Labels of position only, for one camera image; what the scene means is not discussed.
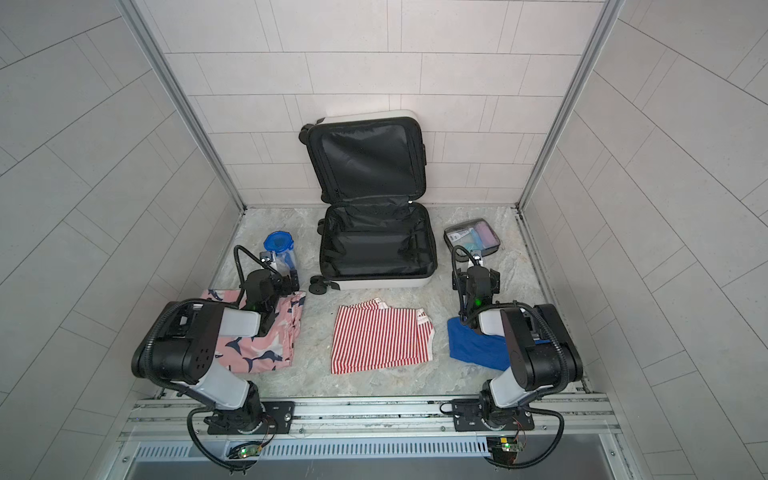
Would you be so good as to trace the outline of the clear toiletry pouch black trim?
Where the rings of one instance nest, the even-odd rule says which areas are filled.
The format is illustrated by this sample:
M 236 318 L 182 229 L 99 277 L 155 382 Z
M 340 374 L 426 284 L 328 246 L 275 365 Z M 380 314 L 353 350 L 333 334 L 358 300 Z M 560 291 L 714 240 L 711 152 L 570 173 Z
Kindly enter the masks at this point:
M 456 245 L 460 245 L 475 258 L 490 256 L 501 246 L 501 240 L 483 218 L 471 219 L 447 227 L 444 230 L 443 239 L 450 251 L 453 251 Z

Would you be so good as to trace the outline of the blue t-shirt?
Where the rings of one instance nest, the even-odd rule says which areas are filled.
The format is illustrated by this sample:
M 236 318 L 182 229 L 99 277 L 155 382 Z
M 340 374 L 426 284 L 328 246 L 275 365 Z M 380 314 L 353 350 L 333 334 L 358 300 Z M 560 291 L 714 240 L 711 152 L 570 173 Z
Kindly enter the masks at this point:
M 510 367 L 506 341 L 502 336 L 478 334 L 458 317 L 446 323 L 450 357 L 465 363 L 505 371 Z

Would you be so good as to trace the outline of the pink shark print garment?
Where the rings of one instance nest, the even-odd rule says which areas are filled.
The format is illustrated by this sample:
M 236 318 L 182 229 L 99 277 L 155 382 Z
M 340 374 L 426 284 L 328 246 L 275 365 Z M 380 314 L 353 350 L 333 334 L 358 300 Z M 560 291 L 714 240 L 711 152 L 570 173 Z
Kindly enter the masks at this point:
M 281 297 L 275 322 L 263 337 L 220 336 L 216 361 L 234 374 L 258 374 L 290 367 L 305 300 L 303 291 Z

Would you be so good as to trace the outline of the red white striped shirt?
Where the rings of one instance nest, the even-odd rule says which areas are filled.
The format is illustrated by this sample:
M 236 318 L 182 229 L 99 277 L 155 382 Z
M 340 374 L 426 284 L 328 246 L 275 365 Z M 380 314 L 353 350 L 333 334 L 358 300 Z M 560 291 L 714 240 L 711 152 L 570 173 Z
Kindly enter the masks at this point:
M 338 309 L 331 373 L 350 374 L 427 363 L 435 328 L 426 312 L 388 306 L 378 298 Z

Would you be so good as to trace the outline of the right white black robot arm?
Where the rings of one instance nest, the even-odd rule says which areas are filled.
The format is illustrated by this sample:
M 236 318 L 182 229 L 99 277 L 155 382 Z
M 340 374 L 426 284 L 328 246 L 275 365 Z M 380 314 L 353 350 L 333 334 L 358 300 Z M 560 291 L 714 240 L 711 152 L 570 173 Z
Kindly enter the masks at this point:
M 582 379 L 580 355 L 554 305 L 495 302 L 500 273 L 463 246 L 453 246 L 451 256 L 458 320 L 477 335 L 502 338 L 509 362 L 501 375 L 485 382 L 467 421 L 489 430 L 530 429 L 525 416 L 531 403 Z

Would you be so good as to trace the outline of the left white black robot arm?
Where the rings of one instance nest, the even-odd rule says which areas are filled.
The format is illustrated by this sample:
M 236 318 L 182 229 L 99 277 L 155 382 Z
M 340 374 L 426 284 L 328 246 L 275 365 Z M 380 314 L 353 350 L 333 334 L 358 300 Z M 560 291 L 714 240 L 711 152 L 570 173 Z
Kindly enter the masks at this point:
M 264 402 L 249 375 L 291 366 L 305 295 L 291 251 L 268 247 L 260 256 L 241 245 L 257 269 L 236 268 L 237 290 L 168 303 L 137 347 L 135 377 L 203 406 L 210 435 L 285 434 L 294 403 Z

